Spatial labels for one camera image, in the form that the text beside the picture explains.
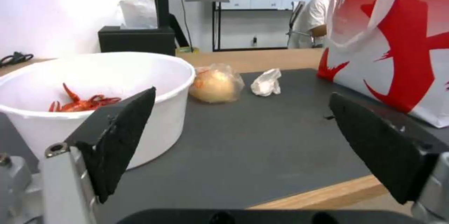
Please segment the bread in plastic bag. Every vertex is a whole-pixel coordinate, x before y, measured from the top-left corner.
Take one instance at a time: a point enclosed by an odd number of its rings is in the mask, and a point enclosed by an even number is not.
[[[245,83],[231,66],[212,64],[196,69],[197,77],[189,93],[200,101],[208,103],[232,102],[240,98]]]

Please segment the black box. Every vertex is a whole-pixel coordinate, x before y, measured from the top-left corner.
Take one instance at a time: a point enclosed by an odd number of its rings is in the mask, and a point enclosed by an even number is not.
[[[159,29],[120,29],[105,26],[98,31],[102,53],[146,52],[175,56],[175,33],[169,27]]]

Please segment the plastic bag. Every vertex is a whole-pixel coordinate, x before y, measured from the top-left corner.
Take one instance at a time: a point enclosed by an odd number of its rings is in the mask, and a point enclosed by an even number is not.
[[[204,102],[232,102],[240,98],[245,83],[240,74],[231,66],[212,64],[196,69],[197,77],[190,87],[189,93]]]
[[[251,91],[255,95],[259,96],[270,96],[272,93],[280,94],[281,87],[279,86],[279,80],[282,76],[281,70],[279,69],[271,69],[264,72],[251,85]]]

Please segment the crumpled tissue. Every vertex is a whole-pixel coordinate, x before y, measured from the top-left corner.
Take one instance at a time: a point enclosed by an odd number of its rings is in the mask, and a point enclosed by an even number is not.
[[[278,78],[281,77],[281,70],[271,69],[264,72],[251,84],[251,90],[255,95],[270,96],[272,93],[280,94]]]

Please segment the black base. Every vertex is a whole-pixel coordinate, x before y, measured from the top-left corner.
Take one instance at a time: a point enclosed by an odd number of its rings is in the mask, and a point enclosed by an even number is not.
[[[171,28],[120,29],[105,26],[98,31],[102,53],[146,52],[175,56],[175,33]]]
[[[147,210],[119,224],[419,224],[387,211]]]

